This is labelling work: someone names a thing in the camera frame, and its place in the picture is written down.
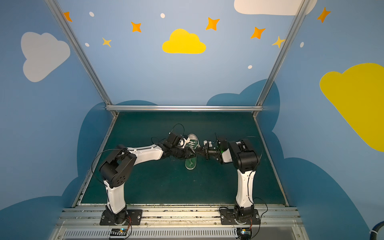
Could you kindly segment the left aluminium frame post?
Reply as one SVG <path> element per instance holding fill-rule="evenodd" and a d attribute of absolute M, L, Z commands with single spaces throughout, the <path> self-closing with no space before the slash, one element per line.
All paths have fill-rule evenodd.
<path fill-rule="evenodd" d="M 95 69 L 93 68 L 90 60 L 88 59 L 81 43 L 79 42 L 75 32 L 73 31 L 73 29 L 70 25 L 70 22 L 66 19 L 60 4 L 58 3 L 58 1 L 53 1 L 53 0 L 46 0 L 45 2 L 47 4 L 47 6 L 49 7 L 51 13 L 55 17 L 56 21 L 58 22 L 59 26 L 63 30 L 66 38 L 68 39 L 69 43 L 71 44 L 73 50 L 75 51 L 81 64 L 83 65 L 84 69 L 86 70 L 92 83 L 96 87 L 102 100 L 104 101 L 106 106 L 112 105 L 113 103 L 112 103 L 110 97 L 108 96 L 106 89 L 104 88 L 100 78 L 98 77 L 98 75 L 97 75 Z"/>

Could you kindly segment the back aluminium frame bar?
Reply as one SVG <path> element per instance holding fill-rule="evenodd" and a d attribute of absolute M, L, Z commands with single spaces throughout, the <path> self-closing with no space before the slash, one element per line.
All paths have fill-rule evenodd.
<path fill-rule="evenodd" d="M 261 112 L 262 106 L 146 106 L 106 105 L 107 111 L 117 112 Z"/>

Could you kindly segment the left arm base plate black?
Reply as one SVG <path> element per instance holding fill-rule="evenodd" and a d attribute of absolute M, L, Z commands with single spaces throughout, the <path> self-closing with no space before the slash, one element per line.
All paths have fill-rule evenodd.
<path fill-rule="evenodd" d="M 141 223 L 143 210 L 123 209 L 117 214 L 106 208 L 100 220 L 100 226 L 138 226 Z"/>

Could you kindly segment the right controller board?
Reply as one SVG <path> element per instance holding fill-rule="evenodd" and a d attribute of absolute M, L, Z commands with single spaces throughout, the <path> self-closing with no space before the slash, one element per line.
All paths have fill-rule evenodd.
<path fill-rule="evenodd" d="M 252 237 L 252 230 L 244 229 L 244 228 L 237 228 L 236 234 L 237 234 L 237 236 L 236 236 L 237 240 L 250 240 Z"/>

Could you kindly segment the green canvas sneaker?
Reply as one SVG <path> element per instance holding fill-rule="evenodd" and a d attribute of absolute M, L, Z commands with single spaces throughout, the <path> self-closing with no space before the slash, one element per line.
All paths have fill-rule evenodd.
<path fill-rule="evenodd" d="M 185 167 L 188 170 L 193 170 L 197 165 L 197 155 L 195 150 L 200 147 L 200 142 L 195 134 L 189 134 L 186 146 L 190 150 L 190 156 L 185 161 Z"/>

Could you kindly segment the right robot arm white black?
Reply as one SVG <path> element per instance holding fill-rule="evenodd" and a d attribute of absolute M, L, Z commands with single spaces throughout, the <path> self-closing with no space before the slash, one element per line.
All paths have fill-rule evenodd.
<path fill-rule="evenodd" d="M 235 199 L 234 214 L 237 219 L 252 217 L 255 212 L 253 197 L 253 181 L 257 167 L 261 161 L 252 143 L 248 139 L 239 141 L 218 140 L 214 147 L 205 141 L 196 152 L 207 160 L 216 159 L 221 164 L 232 163 L 237 170 L 238 190 Z"/>

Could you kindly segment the aluminium frame post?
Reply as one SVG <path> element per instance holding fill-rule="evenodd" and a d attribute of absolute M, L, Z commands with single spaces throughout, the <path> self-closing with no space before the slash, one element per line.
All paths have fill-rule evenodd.
<path fill-rule="evenodd" d="M 272 88 L 272 85 L 279 73 L 279 70 L 281 66 L 283 65 L 283 62 L 290 50 L 290 47 L 306 17 L 307 9 L 309 9 L 310 3 L 312 1 L 310 0 L 304 0 L 299 5 L 298 11 L 293 19 L 293 22 L 287 32 L 286 39 L 283 42 L 283 45 L 280 47 L 278 56 L 276 58 L 276 61 L 272 67 L 272 70 L 262 88 L 262 91 L 258 97 L 256 107 L 258 107 L 257 110 L 253 111 L 253 118 L 256 120 L 257 115 L 259 112 L 263 110 L 263 104 L 268 96 L 268 93 L 270 92 L 270 89 Z"/>
<path fill-rule="evenodd" d="M 97 75 L 95 69 L 93 68 L 90 60 L 88 59 L 81 43 L 79 42 L 75 32 L 73 31 L 73 29 L 70 25 L 70 22 L 66 19 L 60 4 L 58 3 L 58 1 L 53 1 L 53 0 L 46 0 L 45 2 L 47 4 L 47 6 L 49 7 L 51 13 L 55 17 L 56 21 L 58 22 L 59 26 L 63 30 L 66 38 L 68 39 L 69 43 L 71 44 L 73 50 L 75 51 L 81 64 L 83 65 L 84 69 L 86 70 L 92 83 L 96 87 L 102 100 L 104 101 L 106 106 L 112 105 L 113 103 L 112 103 L 110 97 L 108 96 L 106 89 L 104 88 L 100 78 L 98 77 L 98 75 Z"/>

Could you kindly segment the left controller board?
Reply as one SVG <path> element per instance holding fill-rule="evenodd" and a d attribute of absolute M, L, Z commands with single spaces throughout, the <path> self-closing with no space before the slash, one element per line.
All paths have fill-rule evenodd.
<path fill-rule="evenodd" d="M 124 240 L 128 236 L 128 233 L 128 229 L 124 228 L 111 229 L 109 240 Z"/>

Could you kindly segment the right aluminium frame post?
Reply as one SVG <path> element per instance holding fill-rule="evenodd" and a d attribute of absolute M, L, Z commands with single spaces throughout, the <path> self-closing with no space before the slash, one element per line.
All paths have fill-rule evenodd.
<path fill-rule="evenodd" d="M 253 111 L 253 118 L 256 120 L 257 115 L 259 112 L 263 110 L 263 104 L 268 96 L 268 93 L 270 92 L 270 89 L 272 88 L 272 85 L 279 73 L 279 70 L 281 66 L 283 65 L 283 62 L 290 50 L 290 47 L 306 17 L 307 9 L 309 9 L 310 3 L 312 1 L 310 0 L 304 0 L 299 5 L 298 11 L 293 19 L 293 22 L 287 32 L 286 39 L 283 42 L 283 45 L 280 47 L 278 56 L 276 58 L 276 61 L 272 67 L 272 70 L 262 88 L 262 91 L 258 97 L 256 107 L 258 107 L 257 110 Z"/>

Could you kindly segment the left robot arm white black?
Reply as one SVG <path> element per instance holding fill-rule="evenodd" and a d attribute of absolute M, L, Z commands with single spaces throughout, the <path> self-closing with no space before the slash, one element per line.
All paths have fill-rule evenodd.
<path fill-rule="evenodd" d="M 196 151 L 189 146 L 176 145 L 168 148 L 162 144 L 141 148 L 126 148 L 119 145 L 114 149 L 100 167 L 100 174 L 107 191 L 107 209 L 114 215 L 126 209 L 124 184 L 135 165 L 170 156 L 182 160 L 190 159 L 196 156 Z"/>

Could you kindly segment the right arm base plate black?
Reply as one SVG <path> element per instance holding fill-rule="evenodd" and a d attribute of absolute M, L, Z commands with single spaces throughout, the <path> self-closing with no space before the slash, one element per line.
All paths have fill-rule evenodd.
<path fill-rule="evenodd" d="M 245 209 L 220 207 L 219 213 L 222 225 L 257 225 L 261 223 L 259 212 L 253 207 Z"/>

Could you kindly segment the controller board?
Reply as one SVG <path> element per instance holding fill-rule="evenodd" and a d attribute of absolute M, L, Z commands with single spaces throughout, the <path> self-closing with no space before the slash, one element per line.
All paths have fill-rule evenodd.
<path fill-rule="evenodd" d="M 244 229 L 244 228 L 237 228 L 236 234 L 237 234 L 237 236 L 236 236 L 237 240 L 250 240 L 252 237 L 252 230 Z"/>
<path fill-rule="evenodd" d="M 128 233 L 128 229 L 124 228 L 111 229 L 109 240 L 124 240 L 128 236 Z"/>

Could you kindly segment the front aluminium rail bed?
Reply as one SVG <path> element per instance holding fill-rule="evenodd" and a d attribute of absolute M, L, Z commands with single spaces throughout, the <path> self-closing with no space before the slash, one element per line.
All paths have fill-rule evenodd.
<path fill-rule="evenodd" d="M 51 240 L 109 240 L 111 229 L 128 229 L 125 240 L 236 240 L 236 229 L 252 230 L 251 240 L 307 240 L 299 211 L 283 205 L 256 205 L 261 223 L 222 225 L 219 205 L 129 205 L 143 210 L 138 226 L 100 226 L 101 205 L 63 209 Z"/>

